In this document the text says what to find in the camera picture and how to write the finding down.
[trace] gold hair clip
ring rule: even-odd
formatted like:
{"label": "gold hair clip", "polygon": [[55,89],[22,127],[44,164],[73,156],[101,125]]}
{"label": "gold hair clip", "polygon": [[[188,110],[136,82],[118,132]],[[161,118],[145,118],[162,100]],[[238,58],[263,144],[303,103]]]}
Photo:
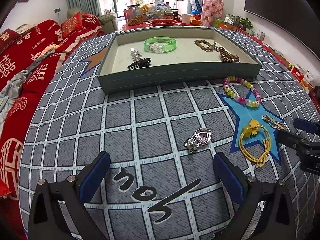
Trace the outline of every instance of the gold hair clip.
{"label": "gold hair clip", "polygon": [[284,123],[277,122],[275,119],[270,117],[267,113],[266,113],[266,116],[262,116],[262,120],[266,121],[273,129],[284,130]]}

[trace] beige tray lining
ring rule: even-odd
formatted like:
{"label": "beige tray lining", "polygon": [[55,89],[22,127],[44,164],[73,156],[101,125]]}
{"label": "beige tray lining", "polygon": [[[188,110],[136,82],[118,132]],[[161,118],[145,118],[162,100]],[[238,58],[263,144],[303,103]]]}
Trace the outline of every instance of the beige tray lining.
{"label": "beige tray lining", "polygon": [[[177,48],[172,52],[163,54],[144,52],[143,41],[158,36],[175,38],[177,40]],[[150,67],[191,62],[221,62],[220,53],[203,51],[194,44],[197,39],[206,40],[211,44],[216,41],[217,46],[223,46],[228,52],[237,54],[240,62],[256,64],[238,46],[211,29],[149,29],[117,36],[109,49],[100,76],[127,71],[127,67],[133,63],[130,55],[130,48],[132,47],[139,51],[143,58],[151,58]]]}

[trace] white mug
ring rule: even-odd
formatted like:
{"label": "white mug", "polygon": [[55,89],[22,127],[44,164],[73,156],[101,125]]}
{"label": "white mug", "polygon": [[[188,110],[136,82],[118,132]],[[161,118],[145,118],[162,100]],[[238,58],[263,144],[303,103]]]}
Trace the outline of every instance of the white mug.
{"label": "white mug", "polygon": [[191,18],[191,14],[189,14],[189,13],[182,14],[182,22],[183,23],[189,24],[190,23],[190,18]]}

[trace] television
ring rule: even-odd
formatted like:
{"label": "television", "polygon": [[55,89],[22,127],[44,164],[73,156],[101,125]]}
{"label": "television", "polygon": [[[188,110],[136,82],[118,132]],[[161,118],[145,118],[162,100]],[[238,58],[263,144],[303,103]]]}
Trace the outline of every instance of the television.
{"label": "television", "polygon": [[244,10],[286,30],[320,60],[320,0],[245,0]]}

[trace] gray tray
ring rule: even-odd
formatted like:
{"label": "gray tray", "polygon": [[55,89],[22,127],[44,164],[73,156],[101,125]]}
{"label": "gray tray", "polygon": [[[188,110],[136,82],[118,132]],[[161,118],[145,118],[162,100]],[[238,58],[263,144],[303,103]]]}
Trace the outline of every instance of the gray tray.
{"label": "gray tray", "polygon": [[[168,53],[144,52],[143,41],[165,36],[177,40],[177,48]],[[216,51],[207,52],[194,44],[197,39],[223,46],[236,54],[240,62],[222,62]],[[128,70],[133,63],[130,48],[138,50],[143,58],[151,58],[151,66]],[[156,27],[116,33],[98,70],[98,80],[106,94],[152,85],[201,79],[221,79],[226,76],[256,78],[262,63],[213,28]]]}

